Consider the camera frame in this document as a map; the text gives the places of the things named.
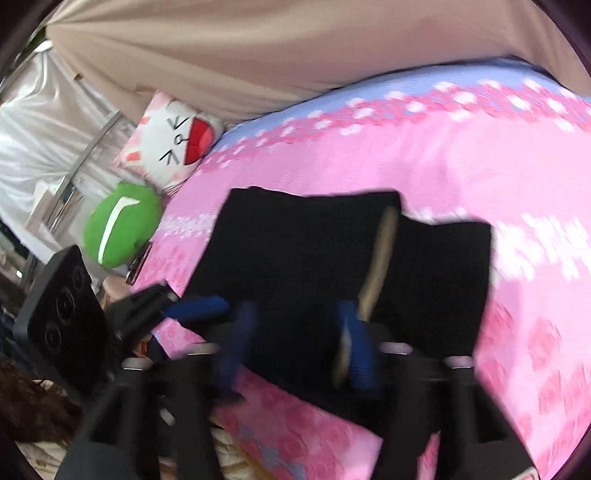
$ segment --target pillow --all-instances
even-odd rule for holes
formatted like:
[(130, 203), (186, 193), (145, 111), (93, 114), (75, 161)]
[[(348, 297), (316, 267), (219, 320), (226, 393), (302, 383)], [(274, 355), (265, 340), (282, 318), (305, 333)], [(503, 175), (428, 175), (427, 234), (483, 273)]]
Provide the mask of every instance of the pillow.
[(222, 121), (157, 92), (114, 164), (172, 194), (222, 136)]
[(151, 189), (121, 182), (88, 218), (85, 249), (99, 265), (123, 265), (152, 238), (162, 214), (160, 197)]

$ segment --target translucent plastic curtain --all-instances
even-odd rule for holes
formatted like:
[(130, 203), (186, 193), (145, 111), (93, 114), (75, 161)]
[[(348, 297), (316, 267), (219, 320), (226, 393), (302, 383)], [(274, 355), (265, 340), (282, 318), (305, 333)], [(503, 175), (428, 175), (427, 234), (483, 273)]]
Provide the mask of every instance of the translucent plastic curtain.
[(81, 244), (84, 223), (94, 207), (122, 179), (136, 181), (111, 166), (133, 132), (120, 120), (92, 151), (73, 183), (82, 201), (58, 236), (43, 225), (25, 228), (34, 208), (35, 185), (42, 181), (57, 189), (82, 151), (116, 112), (84, 80), (75, 80), (49, 42), (38, 50), (0, 104), (0, 217), (43, 263), (71, 244)]

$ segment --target square pillow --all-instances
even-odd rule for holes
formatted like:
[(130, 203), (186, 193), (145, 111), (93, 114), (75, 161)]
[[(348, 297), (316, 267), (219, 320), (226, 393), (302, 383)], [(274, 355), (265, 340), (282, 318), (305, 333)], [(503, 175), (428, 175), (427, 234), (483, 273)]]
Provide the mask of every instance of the square pillow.
[(157, 92), (134, 134), (113, 161), (172, 194), (222, 136), (222, 121)]

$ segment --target pink bedsheet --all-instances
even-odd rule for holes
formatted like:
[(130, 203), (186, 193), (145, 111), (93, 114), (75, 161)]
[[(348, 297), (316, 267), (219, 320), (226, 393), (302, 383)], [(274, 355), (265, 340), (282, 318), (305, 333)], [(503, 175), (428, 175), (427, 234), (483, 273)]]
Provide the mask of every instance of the pink bedsheet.
[[(424, 221), (484, 218), (495, 227), (495, 259), (478, 373), (550, 479), (591, 421), (590, 115), (564, 90), (482, 81), (357, 98), (235, 135), (170, 202), (137, 287), (165, 278), (182, 294), (233, 187), (298, 195), (391, 187)], [(198, 340), (172, 320), (155, 332), (168, 353)], [(369, 478), (379, 438), (250, 372), (238, 388), (247, 402), (218, 415), (279, 480)], [(432, 440), (423, 479), (433, 477)]]

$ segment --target round green pillow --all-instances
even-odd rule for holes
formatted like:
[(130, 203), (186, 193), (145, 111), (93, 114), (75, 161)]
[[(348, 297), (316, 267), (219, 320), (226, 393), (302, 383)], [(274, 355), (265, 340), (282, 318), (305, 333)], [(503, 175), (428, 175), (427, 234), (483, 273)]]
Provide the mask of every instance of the round green pillow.
[(104, 267), (123, 265), (152, 238), (162, 213), (160, 198), (151, 189), (121, 182), (88, 218), (86, 251)]

